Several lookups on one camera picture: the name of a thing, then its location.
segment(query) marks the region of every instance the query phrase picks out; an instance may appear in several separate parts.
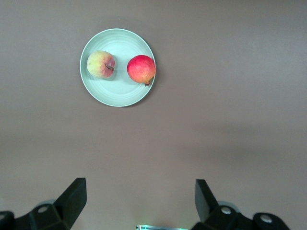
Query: yellow and red fruit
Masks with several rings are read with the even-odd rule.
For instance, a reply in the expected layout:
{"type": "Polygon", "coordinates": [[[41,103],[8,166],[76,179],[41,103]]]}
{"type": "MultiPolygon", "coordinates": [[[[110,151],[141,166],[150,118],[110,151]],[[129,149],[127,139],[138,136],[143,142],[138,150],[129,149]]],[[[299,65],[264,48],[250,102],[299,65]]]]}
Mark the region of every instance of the yellow and red fruit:
{"type": "Polygon", "coordinates": [[[150,85],[150,79],[155,75],[154,61],[146,55],[135,56],[127,64],[127,73],[133,81],[150,85]]]}
{"type": "Polygon", "coordinates": [[[97,78],[109,78],[114,72],[115,60],[112,54],[97,50],[88,57],[87,70],[91,75],[97,78]]]}

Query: table surface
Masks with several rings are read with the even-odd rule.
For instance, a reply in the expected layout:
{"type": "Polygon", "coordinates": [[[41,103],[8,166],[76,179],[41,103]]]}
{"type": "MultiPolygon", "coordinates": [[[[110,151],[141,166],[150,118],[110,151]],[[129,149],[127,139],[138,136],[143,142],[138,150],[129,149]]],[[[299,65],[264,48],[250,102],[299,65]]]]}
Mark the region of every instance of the table surface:
{"type": "Polygon", "coordinates": [[[0,2],[0,210],[21,216],[77,177],[73,230],[190,229],[196,179],[252,218],[307,226],[307,2],[0,2]],[[150,92],[100,103],[79,63],[100,31],[142,37],[150,92]]]}

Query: black metal bracket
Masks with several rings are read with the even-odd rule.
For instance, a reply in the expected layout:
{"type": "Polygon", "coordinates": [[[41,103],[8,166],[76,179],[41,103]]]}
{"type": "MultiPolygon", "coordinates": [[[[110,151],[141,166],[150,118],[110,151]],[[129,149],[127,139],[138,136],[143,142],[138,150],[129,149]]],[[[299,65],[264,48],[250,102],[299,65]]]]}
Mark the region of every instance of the black metal bracket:
{"type": "Polygon", "coordinates": [[[201,221],[191,230],[290,230],[273,214],[256,213],[248,219],[230,206],[219,205],[205,180],[196,180],[195,205],[201,221]]]}
{"type": "Polygon", "coordinates": [[[39,205],[19,218],[1,211],[0,230],[70,230],[86,200],[86,180],[77,178],[53,204],[39,205]]]}

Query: light green plate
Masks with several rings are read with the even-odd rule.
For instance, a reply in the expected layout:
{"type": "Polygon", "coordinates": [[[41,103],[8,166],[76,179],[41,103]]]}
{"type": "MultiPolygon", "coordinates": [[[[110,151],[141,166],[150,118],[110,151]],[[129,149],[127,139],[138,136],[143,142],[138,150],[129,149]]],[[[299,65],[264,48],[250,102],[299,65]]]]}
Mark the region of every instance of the light green plate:
{"type": "Polygon", "coordinates": [[[134,56],[144,54],[154,60],[147,43],[137,34],[124,29],[104,30],[86,44],[80,59],[80,73],[88,92],[98,101],[115,107],[124,107],[140,101],[151,89],[151,84],[139,84],[132,81],[127,73],[127,64],[134,56]],[[115,71],[109,79],[93,77],[86,67],[91,53],[104,50],[113,55],[115,71]]]}

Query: plate rim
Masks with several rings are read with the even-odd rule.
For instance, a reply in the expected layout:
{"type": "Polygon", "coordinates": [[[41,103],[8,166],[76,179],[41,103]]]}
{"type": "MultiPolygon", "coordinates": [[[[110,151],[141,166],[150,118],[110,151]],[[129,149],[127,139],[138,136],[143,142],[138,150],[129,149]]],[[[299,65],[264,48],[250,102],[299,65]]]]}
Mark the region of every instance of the plate rim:
{"type": "Polygon", "coordinates": [[[91,91],[88,89],[88,87],[86,86],[83,78],[84,76],[82,76],[82,68],[81,68],[81,63],[82,63],[82,59],[83,59],[83,54],[85,52],[85,49],[87,48],[87,46],[90,44],[90,42],[97,36],[99,36],[101,33],[105,33],[107,31],[112,31],[112,30],[119,30],[119,31],[125,31],[125,32],[129,32],[131,34],[133,34],[134,36],[138,37],[141,41],[144,42],[144,44],[148,47],[151,55],[152,55],[152,58],[153,58],[153,62],[154,62],[154,65],[156,66],[156,62],[155,62],[155,59],[154,59],[154,54],[153,54],[153,51],[151,50],[150,46],[147,44],[147,42],[142,38],[140,37],[138,34],[136,34],[135,32],[133,31],[130,31],[130,30],[127,30],[127,29],[122,29],[122,28],[110,28],[110,29],[106,29],[106,30],[103,30],[103,31],[100,31],[99,33],[95,34],[87,43],[86,45],[84,46],[83,50],[82,50],[82,53],[81,53],[81,57],[80,57],[80,64],[79,64],[79,68],[80,68],[80,76],[81,76],[81,79],[82,79],[82,82],[85,86],[85,88],[87,89],[87,91],[91,94],[92,97],[94,97],[96,100],[98,100],[99,102],[105,104],[105,105],[108,105],[108,106],[112,106],[112,107],[127,107],[127,106],[131,106],[133,104],[136,104],[138,103],[139,101],[141,101],[148,93],[149,91],[151,90],[152,86],[153,86],[153,83],[154,83],[154,80],[155,80],[155,76],[156,76],[156,73],[154,74],[154,77],[152,78],[152,82],[150,84],[150,87],[148,88],[147,92],[141,96],[138,100],[132,102],[132,103],[127,103],[127,104],[123,104],[123,105],[114,105],[114,104],[111,104],[111,103],[106,103],[106,102],[103,102],[102,100],[98,99],[97,97],[95,97],[91,91]]]}

